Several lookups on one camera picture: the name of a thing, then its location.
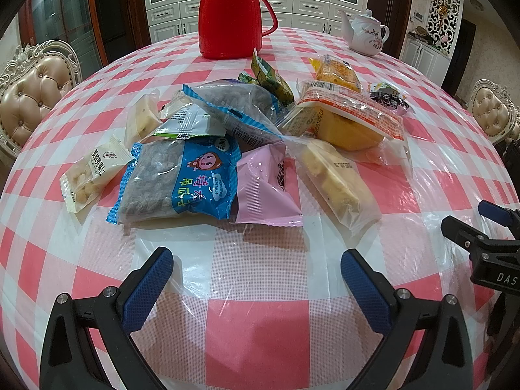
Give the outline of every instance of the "metal screw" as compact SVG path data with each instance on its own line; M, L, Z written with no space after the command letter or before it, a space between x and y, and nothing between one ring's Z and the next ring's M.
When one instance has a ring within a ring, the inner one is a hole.
M110 297L115 295L115 292L117 292L118 288L115 286L108 286L107 288L103 289L103 296L104 297Z
M446 295L446 302L449 303L450 305L456 305L458 301L455 296L448 293Z
M58 302L60 305L64 304L66 301L69 300L69 296L67 293L62 293L56 298L56 302Z
M408 289L397 289L397 296L399 299L410 299L412 294Z

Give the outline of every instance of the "pink checkered tablecloth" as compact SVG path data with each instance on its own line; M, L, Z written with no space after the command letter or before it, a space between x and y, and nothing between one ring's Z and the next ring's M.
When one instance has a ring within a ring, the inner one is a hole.
M352 242L292 159L286 180L304 214L300 228L192 216L146 229L114 226L105 218L122 172L96 203L77 216L67 213L59 177L112 134L123 138L127 109L144 93L157 88L163 104L184 83L251 72L250 59L202 58L193 33L129 54L56 105L15 162L0 200L0 318L29 389L38 388L56 296L90 297L119 285L160 245L171 249L176 269L133 338L167 388L344 390L381 339L341 278L341 255L354 245L393 286L417 297L457 296L472 343L475 388L481 385L494 294L470 282L467 253L442 237L440 222L451 214L490 236L506 236L476 209L481 199L520 207L493 146L455 101L399 60L368 58L339 38L292 28L263 43L260 55L294 91L297 79L312 77L308 57L334 53L363 84L388 81L408 93L415 111L405 118L413 169L358 163L381 220ZM415 337L407 365L418 349ZM124 388L99 334L93 338L113 386Z

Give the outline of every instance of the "green snack package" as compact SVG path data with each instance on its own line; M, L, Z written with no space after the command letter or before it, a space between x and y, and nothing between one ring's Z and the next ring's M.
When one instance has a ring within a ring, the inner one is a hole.
M275 95L283 106L287 107L294 102L294 95L287 82L263 58L258 57L256 49L253 52L251 69L260 85Z
M251 76L248 72L246 71L242 71L240 72L240 74L238 75L238 80L240 80L240 82L244 82L245 84L249 84L249 85L260 85L258 83L258 80L256 80L253 76Z

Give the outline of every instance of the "tufted chair back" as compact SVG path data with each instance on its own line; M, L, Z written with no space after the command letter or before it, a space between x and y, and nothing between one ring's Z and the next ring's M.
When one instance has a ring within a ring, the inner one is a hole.
M0 147L16 158L38 124L81 82L70 45L53 40L16 49L0 77Z
M520 135L520 110L507 88L481 79L473 88L468 110L493 144Z

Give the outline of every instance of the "teapot spout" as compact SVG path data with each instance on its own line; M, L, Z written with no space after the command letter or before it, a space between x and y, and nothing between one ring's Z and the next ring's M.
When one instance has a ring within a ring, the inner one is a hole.
M347 41L347 44L350 44L352 42L352 39L354 37L354 30L352 29L352 26L350 25L350 22L348 20L348 15L345 10L338 10L341 14L342 22L341 22L341 32L343 35L343 39Z

